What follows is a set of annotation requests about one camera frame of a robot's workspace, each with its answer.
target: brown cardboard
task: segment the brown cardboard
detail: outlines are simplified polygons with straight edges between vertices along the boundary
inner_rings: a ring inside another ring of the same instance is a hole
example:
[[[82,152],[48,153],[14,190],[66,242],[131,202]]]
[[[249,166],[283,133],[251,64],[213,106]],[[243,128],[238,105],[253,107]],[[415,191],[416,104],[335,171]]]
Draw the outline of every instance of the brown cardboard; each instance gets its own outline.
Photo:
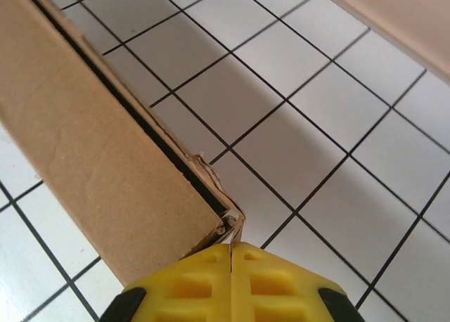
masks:
[[[333,0],[450,82],[450,0]]]
[[[0,120],[123,284],[232,232],[212,169],[49,0],[0,0],[0,35]]]

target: yellow plastic object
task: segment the yellow plastic object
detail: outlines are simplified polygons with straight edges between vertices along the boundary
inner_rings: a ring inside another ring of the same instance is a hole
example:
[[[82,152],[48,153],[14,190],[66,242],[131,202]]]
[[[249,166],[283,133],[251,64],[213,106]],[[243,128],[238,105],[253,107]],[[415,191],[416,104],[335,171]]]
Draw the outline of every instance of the yellow plastic object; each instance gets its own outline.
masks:
[[[257,247],[236,243],[232,255],[228,245],[215,245],[129,285],[100,321],[363,320],[339,285]]]

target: cardboard box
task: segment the cardboard box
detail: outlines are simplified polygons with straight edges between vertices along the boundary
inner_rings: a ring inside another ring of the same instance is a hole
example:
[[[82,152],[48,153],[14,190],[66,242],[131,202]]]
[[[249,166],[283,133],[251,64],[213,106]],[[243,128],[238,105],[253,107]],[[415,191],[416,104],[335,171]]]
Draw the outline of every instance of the cardboard box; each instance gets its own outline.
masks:
[[[0,0],[0,35],[0,119],[124,285],[239,231],[212,169],[49,0]]]
[[[333,0],[450,83],[450,0]]]

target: torn cardboard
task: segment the torn cardboard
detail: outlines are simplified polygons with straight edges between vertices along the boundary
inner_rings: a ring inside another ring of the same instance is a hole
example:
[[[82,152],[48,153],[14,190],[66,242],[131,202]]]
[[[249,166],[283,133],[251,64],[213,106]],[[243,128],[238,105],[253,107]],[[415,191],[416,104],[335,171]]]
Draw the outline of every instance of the torn cardboard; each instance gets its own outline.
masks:
[[[450,83],[450,0],[333,0]]]
[[[212,169],[49,0],[0,0],[0,35],[0,119],[124,285],[240,230]]]

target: tile floor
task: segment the tile floor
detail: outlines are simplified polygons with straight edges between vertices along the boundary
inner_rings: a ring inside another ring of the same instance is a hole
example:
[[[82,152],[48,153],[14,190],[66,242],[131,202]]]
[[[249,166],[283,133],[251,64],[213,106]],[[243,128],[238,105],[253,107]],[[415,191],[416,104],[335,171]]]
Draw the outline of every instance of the tile floor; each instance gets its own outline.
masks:
[[[329,0],[54,0],[219,171],[243,238],[367,322],[450,316],[450,87]],[[0,128],[0,321],[92,321],[121,285]]]

